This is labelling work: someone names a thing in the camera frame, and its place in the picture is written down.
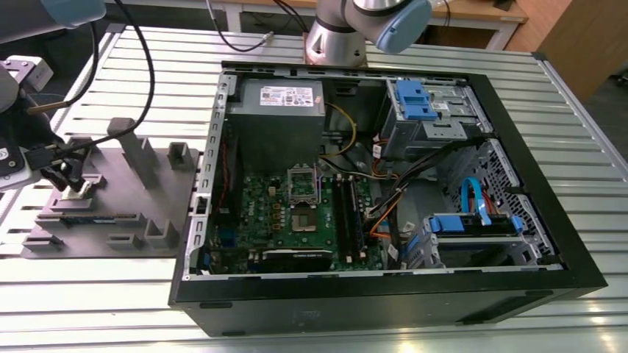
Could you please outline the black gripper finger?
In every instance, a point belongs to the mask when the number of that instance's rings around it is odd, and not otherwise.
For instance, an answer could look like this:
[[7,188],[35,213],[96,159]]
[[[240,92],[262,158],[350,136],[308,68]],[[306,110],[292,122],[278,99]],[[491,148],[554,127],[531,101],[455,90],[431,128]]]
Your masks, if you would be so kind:
[[58,191],[66,190],[67,181],[59,165],[44,167],[42,169],[42,176],[51,182]]
[[70,188],[79,192],[84,186],[83,168],[87,156],[84,154],[67,154],[62,158],[62,175],[66,178]]

